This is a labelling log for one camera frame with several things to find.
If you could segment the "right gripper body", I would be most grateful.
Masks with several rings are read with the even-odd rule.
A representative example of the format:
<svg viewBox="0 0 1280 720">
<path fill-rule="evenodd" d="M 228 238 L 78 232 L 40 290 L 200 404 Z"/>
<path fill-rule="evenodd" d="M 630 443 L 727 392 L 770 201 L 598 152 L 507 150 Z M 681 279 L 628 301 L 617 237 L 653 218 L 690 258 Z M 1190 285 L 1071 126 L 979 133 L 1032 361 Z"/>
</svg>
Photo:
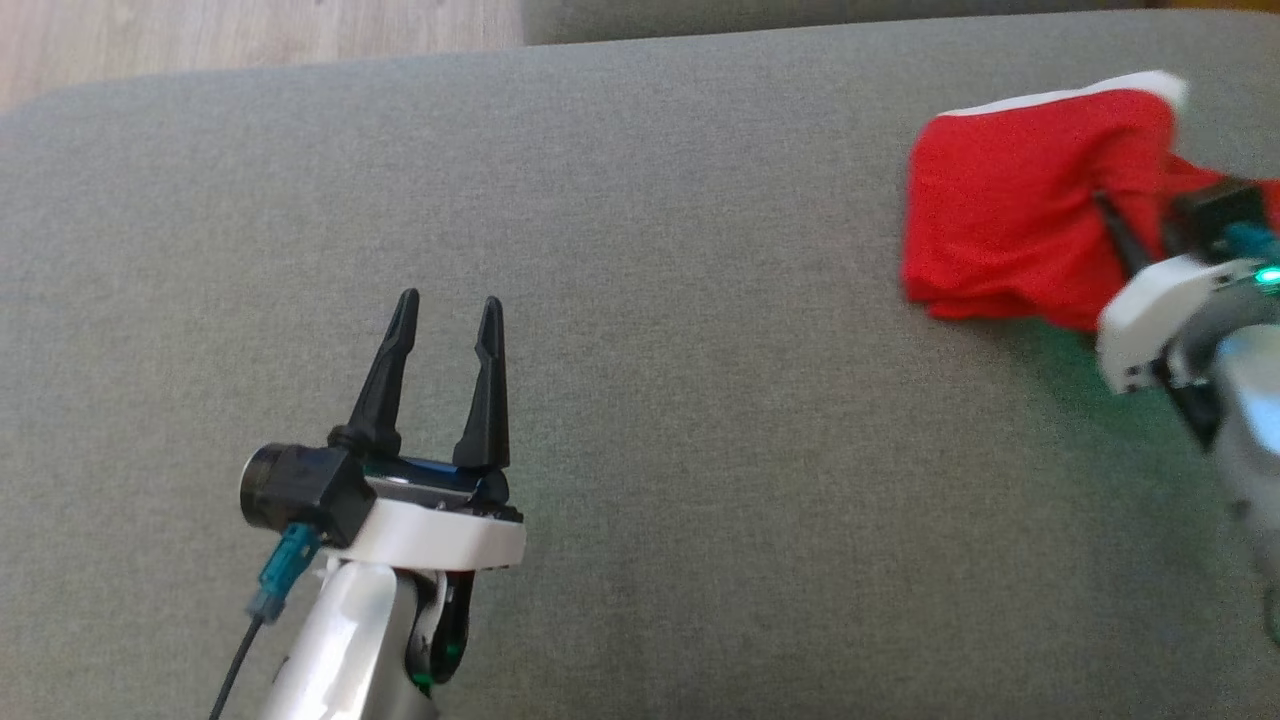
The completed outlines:
<svg viewBox="0 0 1280 720">
<path fill-rule="evenodd" d="M 1180 255 L 1142 269 L 1100 315 L 1097 363 L 1107 387 L 1126 395 L 1156 386 L 1158 360 L 1174 386 L 1202 382 L 1222 340 L 1266 322 L 1261 268 L 1254 259 L 1210 265 Z"/>
</svg>

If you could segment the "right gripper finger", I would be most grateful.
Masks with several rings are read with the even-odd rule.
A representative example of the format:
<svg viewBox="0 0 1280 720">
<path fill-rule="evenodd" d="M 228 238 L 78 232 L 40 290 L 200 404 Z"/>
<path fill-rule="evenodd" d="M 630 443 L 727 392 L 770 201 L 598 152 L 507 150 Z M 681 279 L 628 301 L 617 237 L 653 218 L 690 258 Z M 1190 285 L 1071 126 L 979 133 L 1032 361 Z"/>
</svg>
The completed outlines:
<svg viewBox="0 0 1280 720">
<path fill-rule="evenodd" d="M 1107 192 L 1096 190 L 1092 193 L 1092 199 L 1100 210 L 1105 229 L 1121 264 L 1125 278 L 1134 279 L 1140 272 L 1153 264 L 1151 254 L 1134 225 L 1125 218 Z"/>
</svg>

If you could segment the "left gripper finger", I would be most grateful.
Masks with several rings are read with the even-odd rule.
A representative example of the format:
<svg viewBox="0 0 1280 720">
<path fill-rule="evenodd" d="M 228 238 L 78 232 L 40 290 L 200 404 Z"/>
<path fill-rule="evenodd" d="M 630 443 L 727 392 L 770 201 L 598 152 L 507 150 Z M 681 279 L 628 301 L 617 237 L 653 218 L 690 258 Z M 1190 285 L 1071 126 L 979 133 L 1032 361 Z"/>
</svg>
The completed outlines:
<svg viewBox="0 0 1280 720">
<path fill-rule="evenodd" d="M 330 447 L 347 448 L 360 457 L 401 454 L 397 421 L 404 366 L 416 341 L 419 304 L 416 288 L 401 293 L 348 421 L 333 427 L 328 434 Z"/>
<path fill-rule="evenodd" d="M 474 346 L 477 375 L 463 433 L 452 462 L 470 471 L 494 471 L 509 465 L 509 410 L 503 306 L 485 300 Z"/>
</svg>

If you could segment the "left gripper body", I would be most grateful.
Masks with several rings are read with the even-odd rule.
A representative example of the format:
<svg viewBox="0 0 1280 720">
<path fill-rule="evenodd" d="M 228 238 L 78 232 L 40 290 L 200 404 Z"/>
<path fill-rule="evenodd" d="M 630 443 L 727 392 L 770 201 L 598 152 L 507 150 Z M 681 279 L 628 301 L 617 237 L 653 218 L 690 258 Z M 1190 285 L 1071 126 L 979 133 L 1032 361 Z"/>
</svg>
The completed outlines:
<svg viewBox="0 0 1280 720">
<path fill-rule="evenodd" d="M 417 457 L 365 468 L 376 498 L 356 538 L 328 552 L 340 561 L 410 571 L 477 571 L 524 561 L 527 532 L 500 470 Z"/>
</svg>

